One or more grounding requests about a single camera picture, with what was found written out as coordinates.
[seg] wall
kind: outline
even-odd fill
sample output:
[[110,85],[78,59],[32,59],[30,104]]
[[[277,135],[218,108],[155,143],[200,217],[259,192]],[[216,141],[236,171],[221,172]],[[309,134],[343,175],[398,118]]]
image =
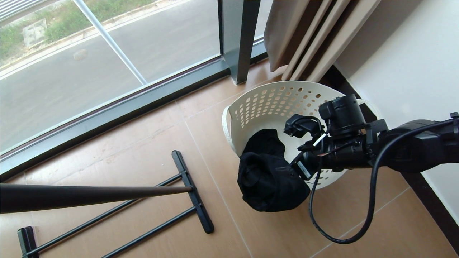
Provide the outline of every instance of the wall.
[[[382,1],[335,66],[389,128],[459,112],[459,1]],[[459,164],[423,176],[459,224]]]

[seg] window frame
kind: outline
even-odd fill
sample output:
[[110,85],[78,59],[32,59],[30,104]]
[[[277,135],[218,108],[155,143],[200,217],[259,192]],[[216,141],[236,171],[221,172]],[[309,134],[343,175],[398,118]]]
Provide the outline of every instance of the window frame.
[[231,76],[236,84],[245,82],[249,66],[267,57],[264,41],[254,43],[260,0],[216,1],[220,56],[152,83],[2,154],[0,182],[218,79]]

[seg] beige floor tile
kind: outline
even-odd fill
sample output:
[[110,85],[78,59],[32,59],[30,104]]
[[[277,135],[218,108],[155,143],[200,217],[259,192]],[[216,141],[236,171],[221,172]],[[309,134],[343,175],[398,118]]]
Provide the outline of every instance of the beige floor tile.
[[[310,222],[307,202],[291,211],[259,213],[241,198],[236,182],[239,159],[226,143],[220,119],[224,107],[235,98],[186,119],[198,148],[254,257],[313,255],[329,242]],[[326,232],[338,237],[365,218],[369,176],[367,169],[349,171],[337,182],[317,192],[314,214]],[[399,173],[384,169],[378,187],[377,207],[381,207],[408,186]]]
[[[348,236],[354,235],[358,228]],[[412,189],[382,208],[368,232],[350,245],[332,244],[314,258],[456,258],[457,255]]]
[[281,69],[271,73],[267,60],[253,65],[247,76],[247,81],[238,86],[234,85],[230,77],[215,82],[204,89],[193,92],[191,95],[177,100],[177,104],[184,117],[192,116],[208,107],[211,107],[231,96],[246,92],[261,83],[279,81]]
[[[9,180],[8,184],[25,185],[24,173]],[[31,212],[0,214],[0,257],[21,257],[17,230],[33,225]]]
[[26,172],[27,182],[48,185],[181,120],[175,102],[99,135]]
[[[184,156],[215,225],[215,232],[207,235],[198,217],[192,215],[127,252],[125,256],[218,257],[225,254],[223,256],[226,257],[249,257],[185,123],[139,141],[56,184],[156,185],[178,173],[171,157],[171,151],[175,149]],[[33,212],[38,242],[43,244],[116,204]],[[43,253],[42,257],[100,257],[190,207],[191,201],[187,194],[148,198]]]

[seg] laundry basket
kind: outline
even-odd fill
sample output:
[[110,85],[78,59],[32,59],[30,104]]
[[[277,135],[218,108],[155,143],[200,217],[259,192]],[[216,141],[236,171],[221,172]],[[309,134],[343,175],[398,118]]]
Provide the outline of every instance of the laundry basket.
[[[297,147],[312,137],[306,134],[299,139],[283,133],[287,119],[296,113],[320,119],[319,105],[341,96],[344,94],[313,82],[282,81],[259,86],[246,92],[223,110],[222,125],[226,140],[237,156],[241,156],[252,135],[262,129],[274,128],[285,145],[285,159],[290,163],[299,154]],[[359,104],[365,103],[378,119],[381,118],[380,112],[371,103],[357,101]],[[317,189],[333,183],[345,172],[346,170],[339,173],[332,172],[331,169],[322,170]],[[306,184],[312,186],[314,180],[315,176],[306,181]]]

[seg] curtain fold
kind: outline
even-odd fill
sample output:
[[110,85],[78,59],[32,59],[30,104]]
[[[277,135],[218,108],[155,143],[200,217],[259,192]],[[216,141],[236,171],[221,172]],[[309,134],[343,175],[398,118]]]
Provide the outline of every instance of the curtain fold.
[[265,29],[271,71],[318,82],[380,0],[274,0]]

